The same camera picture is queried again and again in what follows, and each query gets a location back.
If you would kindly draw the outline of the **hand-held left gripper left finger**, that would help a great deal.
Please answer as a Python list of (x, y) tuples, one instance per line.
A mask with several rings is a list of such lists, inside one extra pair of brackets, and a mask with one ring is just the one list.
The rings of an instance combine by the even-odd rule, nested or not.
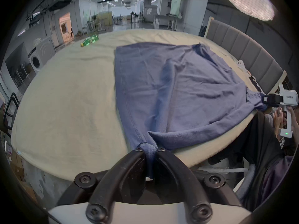
[(90, 223), (110, 219), (112, 204), (136, 204), (146, 187), (147, 162), (142, 148), (129, 152), (111, 169), (78, 174), (57, 202), (57, 206), (88, 202), (85, 216)]

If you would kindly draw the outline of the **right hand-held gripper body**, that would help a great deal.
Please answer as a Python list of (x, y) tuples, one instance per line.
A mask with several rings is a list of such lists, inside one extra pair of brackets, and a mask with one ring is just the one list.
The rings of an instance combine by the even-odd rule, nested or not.
[(286, 114), (286, 124), (279, 128), (278, 134), (281, 137), (292, 138), (293, 132), (291, 130), (292, 118), (291, 112), (288, 111), (287, 107), (296, 107), (298, 105), (298, 94), (295, 90), (284, 89), (282, 83), (278, 84), (277, 93), (268, 94), (268, 106), (271, 107), (280, 107), (282, 108), (283, 113)]

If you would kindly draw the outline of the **person's right hand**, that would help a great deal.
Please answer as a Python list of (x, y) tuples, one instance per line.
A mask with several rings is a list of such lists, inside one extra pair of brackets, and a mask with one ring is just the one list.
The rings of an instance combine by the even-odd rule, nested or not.
[(274, 122), (274, 129), (275, 129), (276, 137), (278, 137), (279, 129), (281, 129), (286, 124), (286, 121), (287, 121), (286, 114), (284, 113), (284, 111), (282, 110), (281, 107), (278, 107), (273, 115), (273, 122)]

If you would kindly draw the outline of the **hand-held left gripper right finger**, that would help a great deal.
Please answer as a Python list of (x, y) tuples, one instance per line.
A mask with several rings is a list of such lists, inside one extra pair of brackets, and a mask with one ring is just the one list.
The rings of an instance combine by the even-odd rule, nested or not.
[(187, 220), (191, 223), (208, 223), (216, 214), (211, 203), (242, 207), (221, 174), (190, 170), (162, 147), (155, 153), (154, 183), (163, 204), (184, 203)]

